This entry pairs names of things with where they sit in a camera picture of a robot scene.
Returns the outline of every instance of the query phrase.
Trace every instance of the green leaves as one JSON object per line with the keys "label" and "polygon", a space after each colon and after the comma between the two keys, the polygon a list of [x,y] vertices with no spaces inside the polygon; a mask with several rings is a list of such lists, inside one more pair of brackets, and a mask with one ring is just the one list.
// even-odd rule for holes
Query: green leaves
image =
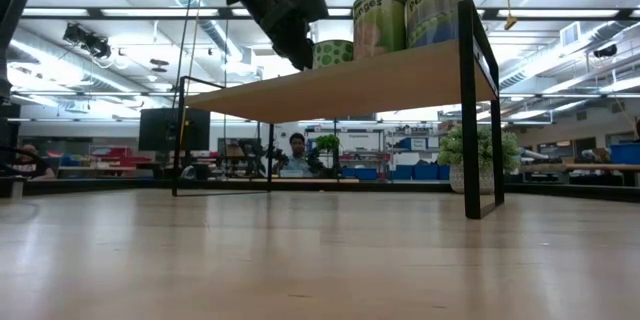
{"label": "green leaves", "polygon": [[316,138],[316,146],[319,151],[333,151],[340,146],[340,139],[335,135],[325,135]]}
{"label": "green leaves", "polygon": [[[493,145],[491,143],[491,128],[488,126],[478,127],[478,164],[480,170],[490,169],[493,165]],[[462,164],[462,126],[457,126],[451,130],[447,136],[440,139],[440,154],[438,163],[443,165]],[[518,160],[515,158],[520,154],[517,137],[513,133],[502,133],[502,158],[504,169],[513,171],[518,167]]]}

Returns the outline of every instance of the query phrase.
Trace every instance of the person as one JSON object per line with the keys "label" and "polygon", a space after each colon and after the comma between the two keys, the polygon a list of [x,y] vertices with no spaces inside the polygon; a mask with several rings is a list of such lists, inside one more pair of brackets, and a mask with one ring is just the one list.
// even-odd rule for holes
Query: person
{"label": "person", "polygon": [[309,164],[305,157],[305,138],[300,133],[295,133],[289,138],[292,156],[287,163],[278,162],[275,166],[275,172],[280,170],[301,171],[303,177],[313,177],[309,171]]}
{"label": "person", "polygon": [[[22,150],[30,154],[38,154],[38,148],[33,144],[24,144],[22,146]],[[36,162],[32,157],[28,155],[18,155],[11,167],[18,171],[33,172],[30,178],[30,180],[33,181],[52,180],[56,178],[53,170],[51,170],[51,168],[47,164]]]}

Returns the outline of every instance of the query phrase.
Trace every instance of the can label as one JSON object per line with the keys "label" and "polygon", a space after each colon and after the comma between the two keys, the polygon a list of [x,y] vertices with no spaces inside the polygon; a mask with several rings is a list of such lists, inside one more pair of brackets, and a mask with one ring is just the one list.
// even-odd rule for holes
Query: can label
{"label": "can label", "polygon": [[407,47],[457,39],[459,1],[407,0]]}
{"label": "can label", "polygon": [[313,68],[342,64],[353,60],[353,43],[346,40],[328,40],[313,46]]}
{"label": "can label", "polygon": [[354,58],[406,48],[405,0],[357,0],[353,8]]}

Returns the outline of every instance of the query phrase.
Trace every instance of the wooden floor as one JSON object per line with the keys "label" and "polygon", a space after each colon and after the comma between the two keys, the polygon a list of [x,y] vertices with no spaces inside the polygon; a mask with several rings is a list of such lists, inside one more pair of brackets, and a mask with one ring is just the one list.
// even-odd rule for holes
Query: wooden floor
{"label": "wooden floor", "polygon": [[0,205],[0,319],[638,319],[640,206],[449,194]]}

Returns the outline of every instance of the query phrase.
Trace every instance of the ceiling light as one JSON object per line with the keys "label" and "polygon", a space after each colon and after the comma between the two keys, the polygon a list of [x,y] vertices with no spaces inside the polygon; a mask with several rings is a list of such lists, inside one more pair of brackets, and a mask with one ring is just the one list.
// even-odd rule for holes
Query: ceiling light
{"label": "ceiling light", "polygon": [[247,9],[231,9],[233,16],[251,16]]}
{"label": "ceiling light", "polygon": [[31,121],[38,121],[38,122],[73,122],[75,121],[74,119],[68,119],[68,118],[52,118],[52,119],[31,119]]}
{"label": "ceiling light", "polygon": [[329,9],[329,16],[349,16],[351,9]]}
{"label": "ceiling light", "polygon": [[[515,17],[548,17],[548,18],[610,18],[617,15],[619,10],[511,10],[511,16]],[[509,15],[508,10],[500,10],[499,17],[506,18]]]}
{"label": "ceiling light", "polygon": [[566,104],[566,105],[559,106],[559,107],[557,107],[557,108],[553,109],[553,111],[565,111],[565,110],[569,110],[569,109],[574,108],[574,107],[576,107],[576,106],[578,106],[578,105],[582,105],[582,104],[584,104],[585,102],[587,102],[587,100],[582,100],[582,101],[572,102],[572,103],[569,103],[569,104]]}
{"label": "ceiling light", "polygon": [[634,88],[636,86],[640,86],[640,77],[628,79],[628,80],[620,80],[616,83],[613,83],[609,86],[605,86],[600,89],[601,93],[609,93],[616,92]]}
{"label": "ceiling light", "polygon": [[606,96],[618,99],[640,99],[640,94],[609,94]]}
{"label": "ceiling light", "polygon": [[484,118],[488,118],[489,116],[491,116],[491,111],[483,111],[476,115],[476,120],[482,120]]}
{"label": "ceiling light", "polygon": [[547,111],[546,110],[521,111],[519,113],[515,113],[515,114],[511,115],[509,118],[510,119],[514,119],[514,120],[522,120],[522,119],[528,119],[528,118],[531,118],[531,117],[542,115],[545,112],[547,112]]}
{"label": "ceiling light", "polygon": [[562,90],[567,90],[568,88],[577,85],[579,83],[581,83],[583,80],[582,79],[571,79],[571,80],[567,80],[565,82],[561,82],[560,84],[554,85],[544,91],[542,91],[543,94],[552,94],[552,93],[556,93],[558,91],[562,91]]}
{"label": "ceiling light", "polygon": [[87,96],[140,96],[142,93],[138,92],[88,92],[85,93]]}
{"label": "ceiling light", "polygon": [[89,16],[86,9],[25,8],[22,16]]}
{"label": "ceiling light", "polygon": [[103,9],[102,14],[104,16],[119,16],[119,17],[182,17],[190,16],[195,17],[209,17],[217,16],[218,10],[216,9],[187,9],[175,8],[175,9]]}
{"label": "ceiling light", "polygon": [[40,105],[44,105],[44,106],[51,106],[51,107],[56,107],[58,106],[58,103],[56,103],[55,101],[51,100],[51,99],[47,99],[45,97],[40,97],[37,95],[34,96],[20,96],[20,95],[12,95],[14,98],[16,99],[20,99],[20,100],[24,100],[24,101],[29,101],[32,103],[36,103],[36,104],[40,104]]}
{"label": "ceiling light", "polygon": [[542,95],[544,98],[561,98],[561,99],[595,99],[599,98],[600,95],[597,94],[544,94]]}
{"label": "ceiling light", "polygon": [[16,91],[16,95],[75,96],[75,91]]}
{"label": "ceiling light", "polygon": [[511,97],[523,97],[523,98],[531,98],[536,96],[536,94],[517,94],[517,93],[502,93],[500,94],[501,98],[511,98]]}

